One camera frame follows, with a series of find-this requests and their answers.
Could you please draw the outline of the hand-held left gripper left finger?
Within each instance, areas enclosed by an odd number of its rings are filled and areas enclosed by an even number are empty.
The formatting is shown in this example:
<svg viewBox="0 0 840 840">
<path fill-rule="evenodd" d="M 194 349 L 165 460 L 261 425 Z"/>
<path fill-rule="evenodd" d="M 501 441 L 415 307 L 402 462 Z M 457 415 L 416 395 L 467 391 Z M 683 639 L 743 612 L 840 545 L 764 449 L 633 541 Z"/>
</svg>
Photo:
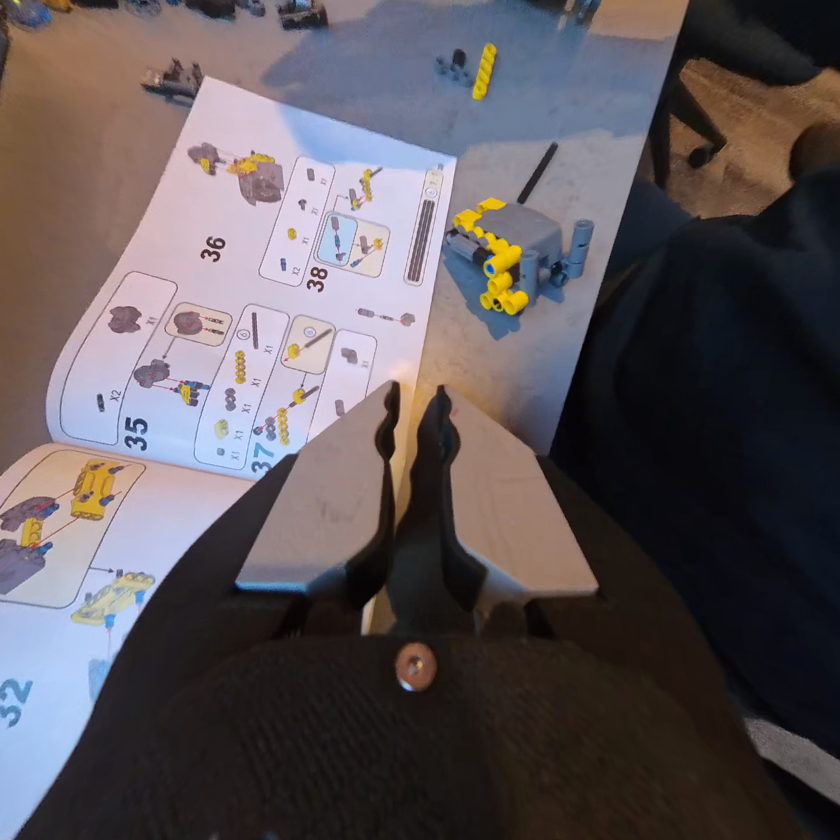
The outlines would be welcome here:
<svg viewBox="0 0 840 840">
<path fill-rule="evenodd" d="M 400 407 L 400 385 L 388 381 L 304 445 L 238 574 L 239 590 L 376 594 L 383 587 Z"/>
</svg>

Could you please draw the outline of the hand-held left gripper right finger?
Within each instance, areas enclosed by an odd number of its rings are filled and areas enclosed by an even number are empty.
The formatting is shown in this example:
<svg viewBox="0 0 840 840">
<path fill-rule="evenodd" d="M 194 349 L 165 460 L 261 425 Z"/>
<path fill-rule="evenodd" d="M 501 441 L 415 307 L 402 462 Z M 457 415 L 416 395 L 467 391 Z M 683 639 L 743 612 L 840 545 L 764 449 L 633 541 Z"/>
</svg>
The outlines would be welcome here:
<svg viewBox="0 0 840 840">
<path fill-rule="evenodd" d="M 599 592 L 538 457 L 449 385 L 418 428 L 418 503 L 444 591 L 467 613 Z"/>
</svg>

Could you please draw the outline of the instruction booklet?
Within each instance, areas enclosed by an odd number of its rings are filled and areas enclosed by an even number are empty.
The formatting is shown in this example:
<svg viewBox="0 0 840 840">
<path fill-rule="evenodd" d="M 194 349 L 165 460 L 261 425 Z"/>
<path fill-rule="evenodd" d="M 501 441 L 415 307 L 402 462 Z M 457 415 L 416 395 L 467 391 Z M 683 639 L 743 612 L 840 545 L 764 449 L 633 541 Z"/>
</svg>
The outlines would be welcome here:
<svg viewBox="0 0 840 840">
<path fill-rule="evenodd" d="M 2 475 L 2 838 L 191 543 L 390 379 L 417 383 L 457 158 L 206 77 Z"/>
</svg>

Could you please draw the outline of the grey yellow brick assembly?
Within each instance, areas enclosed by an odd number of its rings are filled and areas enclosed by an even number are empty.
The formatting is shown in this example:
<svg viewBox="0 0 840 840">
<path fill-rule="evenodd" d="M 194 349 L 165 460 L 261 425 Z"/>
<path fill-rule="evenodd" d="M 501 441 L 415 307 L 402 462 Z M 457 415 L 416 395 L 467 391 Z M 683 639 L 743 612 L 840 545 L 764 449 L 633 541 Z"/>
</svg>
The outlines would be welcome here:
<svg viewBox="0 0 840 840">
<path fill-rule="evenodd" d="M 445 242 L 457 256 L 481 269 L 483 309 L 520 316 L 548 287 L 562 288 L 585 269 L 595 224 L 574 223 L 564 245 L 560 224 L 520 203 L 487 198 L 455 215 Z"/>
</svg>

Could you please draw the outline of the short black axle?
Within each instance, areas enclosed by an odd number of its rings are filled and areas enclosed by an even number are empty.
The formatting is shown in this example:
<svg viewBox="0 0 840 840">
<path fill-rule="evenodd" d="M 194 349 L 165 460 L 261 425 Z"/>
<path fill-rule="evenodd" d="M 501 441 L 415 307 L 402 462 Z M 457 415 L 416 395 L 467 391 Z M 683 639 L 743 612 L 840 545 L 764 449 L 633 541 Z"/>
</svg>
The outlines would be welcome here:
<svg viewBox="0 0 840 840">
<path fill-rule="evenodd" d="M 555 156 L 558 149 L 559 144 L 557 143 L 557 141 L 552 141 L 549 144 L 549 147 L 544 152 L 539 163 L 536 165 L 533 172 L 530 174 L 530 177 L 521 189 L 517 198 L 517 204 L 524 205 L 528 201 L 536 186 L 540 183 L 541 179 L 543 178 L 544 173 L 550 166 L 553 157 Z"/>
</svg>

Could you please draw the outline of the yellow five-hole beam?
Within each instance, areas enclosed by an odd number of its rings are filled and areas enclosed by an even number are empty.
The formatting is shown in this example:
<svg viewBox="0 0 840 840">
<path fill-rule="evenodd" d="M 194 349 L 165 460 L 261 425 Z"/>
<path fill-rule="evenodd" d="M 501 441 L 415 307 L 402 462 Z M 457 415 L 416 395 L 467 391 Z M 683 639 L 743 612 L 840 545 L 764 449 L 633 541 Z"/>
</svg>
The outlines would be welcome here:
<svg viewBox="0 0 840 840">
<path fill-rule="evenodd" d="M 480 60 L 476 77 L 471 92 L 471 97 L 476 101 L 484 100 L 487 96 L 490 81 L 497 59 L 497 47 L 494 43 L 488 42 L 485 44 Z"/>
</svg>

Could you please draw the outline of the person's dark clothed body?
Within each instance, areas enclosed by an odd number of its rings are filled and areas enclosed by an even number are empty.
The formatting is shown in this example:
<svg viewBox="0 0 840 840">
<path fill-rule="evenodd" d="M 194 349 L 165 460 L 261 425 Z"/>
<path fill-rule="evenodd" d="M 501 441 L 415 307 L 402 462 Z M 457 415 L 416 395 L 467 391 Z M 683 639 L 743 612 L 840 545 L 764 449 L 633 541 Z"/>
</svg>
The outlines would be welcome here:
<svg viewBox="0 0 840 840">
<path fill-rule="evenodd" d="M 755 215 L 633 184 L 552 457 L 639 543 L 737 698 L 838 760 L 838 153 Z"/>
</svg>

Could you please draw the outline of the black office chair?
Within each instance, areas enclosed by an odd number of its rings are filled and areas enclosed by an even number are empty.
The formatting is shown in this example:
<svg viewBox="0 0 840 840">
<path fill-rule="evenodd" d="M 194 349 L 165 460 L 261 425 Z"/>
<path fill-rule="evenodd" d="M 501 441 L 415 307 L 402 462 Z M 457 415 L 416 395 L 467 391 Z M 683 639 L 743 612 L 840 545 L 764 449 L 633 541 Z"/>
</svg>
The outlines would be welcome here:
<svg viewBox="0 0 840 840">
<path fill-rule="evenodd" d="M 770 88 L 794 88 L 837 70 L 838 57 L 838 1 L 689 2 L 648 133 L 654 183 L 668 186 L 672 118 L 706 141 L 689 154 L 693 169 L 728 142 L 681 80 L 686 64 L 707 60 Z"/>
</svg>

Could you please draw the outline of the pile of small brick pieces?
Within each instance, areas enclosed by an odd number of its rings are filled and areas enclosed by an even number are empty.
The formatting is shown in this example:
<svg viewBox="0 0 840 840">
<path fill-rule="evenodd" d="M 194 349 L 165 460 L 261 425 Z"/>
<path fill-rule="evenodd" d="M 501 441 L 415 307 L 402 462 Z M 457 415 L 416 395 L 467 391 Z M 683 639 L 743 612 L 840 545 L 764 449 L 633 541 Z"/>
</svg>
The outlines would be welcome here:
<svg viewBox="0 0 840 840">
<path fill-rule="evenodd" d="M 166 1 L 169 6 L 184 6 L 207 18 L 233 20 L 239 9 L 255 17 L 267 12 L 263 1 Z M 133 9 L 138 14 L 155 16 L 162 10 L 160 1 L 2 1 L 2 34 L 7 34 L 8 24 L 15 23 L 24 28 L 40 28 L 51 22 L 52 12 L 67 14 L 76 8 L 116 10 L 121 6 Z M 326 28 L 329 16 L 322 2 L 288 1 L 276 2 L 280 26 L 285 30 Z"/>
</svg>

